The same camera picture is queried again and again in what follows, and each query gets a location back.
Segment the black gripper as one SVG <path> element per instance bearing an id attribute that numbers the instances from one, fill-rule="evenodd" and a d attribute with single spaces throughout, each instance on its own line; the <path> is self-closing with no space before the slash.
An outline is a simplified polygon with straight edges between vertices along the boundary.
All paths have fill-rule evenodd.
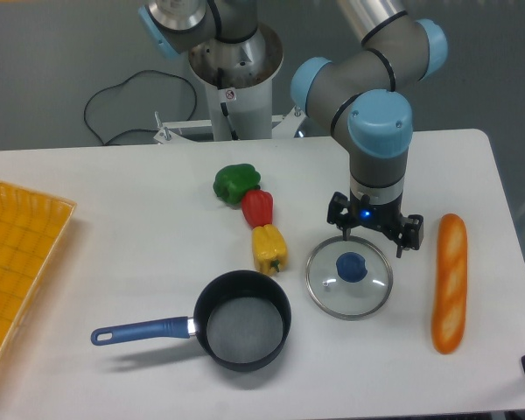
<path id="1" fill-rule="evenodd" d="M 419 250 L 424 238 L 424 217 L 420 214 L 402 214 L 403 196 L 386 204 L 373 204 L 364 195 L 357 199 L 350 194 L 348 198 L 341 192 L 331 197 L 326 221 L 334 225 L 347 241 L 352 228 L 367 228 L 384 234 L 397 234 L 396 257 L 401 258 L 406 250 Z"/>

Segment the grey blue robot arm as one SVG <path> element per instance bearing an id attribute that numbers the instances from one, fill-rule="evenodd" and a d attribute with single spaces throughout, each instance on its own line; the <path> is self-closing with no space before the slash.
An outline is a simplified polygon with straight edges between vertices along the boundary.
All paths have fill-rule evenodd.
<path id="1" fill-rule="evenodd" d="M 335 193 L 327 220 L 343 235 L 363 227 L 384 234 L 399 251 L 419 249 L 421 215 L 401 202 L 412 110 L 401 87 L 436 72 L 447 39 L 428 19 L 413 20 L 398 1 L 342 1 L 360 51 L 336 64 L 308 59 L 295 72 L 290 96 L 349 155 L 350 193 Z M 168 59 L 186 55 L 204 84 L 217 141 L 272 134 L 272 81 L 284 50 L 258 17 L 254 1 L 150 1 L 139 8 L 145 30 Z"/>

